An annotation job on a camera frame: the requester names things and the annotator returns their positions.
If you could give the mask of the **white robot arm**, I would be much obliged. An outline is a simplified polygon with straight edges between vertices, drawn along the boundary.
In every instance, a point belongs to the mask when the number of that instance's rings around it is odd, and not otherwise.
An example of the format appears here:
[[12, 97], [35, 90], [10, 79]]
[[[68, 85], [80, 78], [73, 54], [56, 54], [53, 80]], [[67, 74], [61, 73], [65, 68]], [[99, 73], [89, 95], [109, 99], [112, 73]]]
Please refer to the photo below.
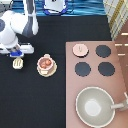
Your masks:
[[11, 57], [23, 57], [32, 54], [34, 47], [30, 43], [20, 44], [17, 34], [28, 38], [38, 33], [38, 21], [34, 0], [23, 0], [24, 13], [7, 10], [0, 17], [0, 54]]

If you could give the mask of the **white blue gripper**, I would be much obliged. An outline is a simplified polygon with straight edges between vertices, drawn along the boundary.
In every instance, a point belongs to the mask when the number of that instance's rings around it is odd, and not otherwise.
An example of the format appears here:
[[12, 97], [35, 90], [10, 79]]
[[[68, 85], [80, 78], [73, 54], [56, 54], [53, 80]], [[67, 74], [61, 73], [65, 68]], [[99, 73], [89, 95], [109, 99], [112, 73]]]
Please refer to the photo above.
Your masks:
[[22, 56], [22, 52], [20, 50], [18, 50], [16, 52], [11, 52], [10, 56], [11, 57], [19, 57], [19, 56]]

